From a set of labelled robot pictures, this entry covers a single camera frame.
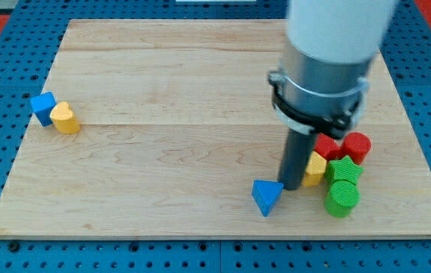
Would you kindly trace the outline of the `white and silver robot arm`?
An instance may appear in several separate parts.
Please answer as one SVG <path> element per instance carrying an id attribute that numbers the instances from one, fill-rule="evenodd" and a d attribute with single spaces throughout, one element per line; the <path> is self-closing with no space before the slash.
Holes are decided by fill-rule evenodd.
<path id="1" fill-rule="evenodd" d="M 367 104 L 367 72 L 396 0 L 290 0 L 279 67 L 268 74 L 291 137 L 343 138 Z"/>

